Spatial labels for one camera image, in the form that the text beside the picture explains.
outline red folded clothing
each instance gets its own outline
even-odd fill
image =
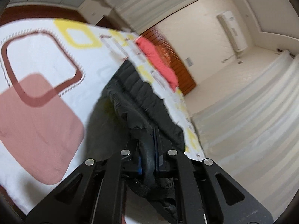
[[[171,89],[175,92],[176,87],[178,87],[178,78],[174,71],[170,67],[165,65],[158,51],[156,50],[155,45],[142,36],[137,38],[135,40],[135,43],[147,56],[147,58],[151,61],[151,63],[159,71],[159,73],[168,81]]]

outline wooden headboard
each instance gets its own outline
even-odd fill
[[[179,88],[184,95],[196,87],[194,79],[190,75],[181,59],[155,26],[143,32],[141,35],[151,41],[154,45],[162,45],[167,49],[171,56],[170,66],[178,77]]]

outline bed sheet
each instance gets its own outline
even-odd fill
[[[85,160],[89,115],[125,58],[182,127],[185,154],[204,158],[181,91],[135,46],[137,36],[62,19],[0,28],[0,185],[25,214]]]

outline brown square outline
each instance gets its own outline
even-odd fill
[[[9,44],[14,41],[14,40],[18,40],[33,34],[45,34],[50,36],[54,42],[57,44],[58,48],[64,53],[64,55],[68,58],[69,62],[72,63],[75,67],[76,67],[76,73],[74,75],[73,78],[63,82],[62,84],[59,84],[58,86],[56,86],[55,88],[53,88],[52,90],[47,91],[47,93],[45,93],[44,95],[38,97],[38,98],[33,98],[30,97],[29,95],[27,95],[24,90],[22,89],[22,87],[20,86],[13,70],[12,67],[10,65],[8,56],[7,56],[7,48],[9,46]],[[3,47],[1,48],[1,55],[3,58],[3,62],[4,62],[4,66],[6,69],[6,72],[8,74],[9,79],[11,80],[11,83],[14,87],[14,89],[16,90],[17,94],[19,95],[20,99],[27,104],[28,106],[31,107],[41,107],[43,105],[45,105],[47,102],[49,102],[54,96],[58,95],[61,91],[63,91],[65,88],[71,86],[72,84],[80,81],[83,78],[83,74],[80,71],[80,69],[82,69],[81,67],[79,68],[78,65],[74,62],[74,60],[70,57],[70,55],[68,55],[68,53],[63,49],[62,45],[59,43],[59,41],[48,31],[45,30],[36,30],[33,31],[31,33],[27,33],[24,35],[20,35],[17,37],[13,37],[11,39],[9,39],[8,41],[6,41],[3,45]]]

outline black garment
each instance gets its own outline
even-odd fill
[[[114,108],[116,116],[113,115],[111,108]],[[101,121],[104,121],[106,125],[99,126]],[[101,143],[103,145],[101,151],[108,153],[106,156],[110,157],[114,153],[113,149],[124,148],[128,135],[131,139],[139,139],[143,180],[141,182],[137,179],[130,180],[127,182],[128,186],[139,196],[147,198],[165,219],[175,223],[173,180],[160,179],[156,181],[153,175],[155,170],[153,128],[155,126],[159,127],[162,140],[171,140],[176,150],[184,151],[183,130],[172,122],[163,100],[153,93],[150,84],[143,82],[132,63],[126,60],[104,88],[91,115],[86,137],[88,157],[93,157],[96,160],[103,158],[102,153],[101,159],[95,155],[96,152],[92,147],[94,144]],[[109,133],[109,128],[114,130],[112,134]],[[120,139],[119,144],[111,143],[110,140],[115,141],[116,139]],[[109,145],[110,151],[105,150],[107,149],[105,145]]]

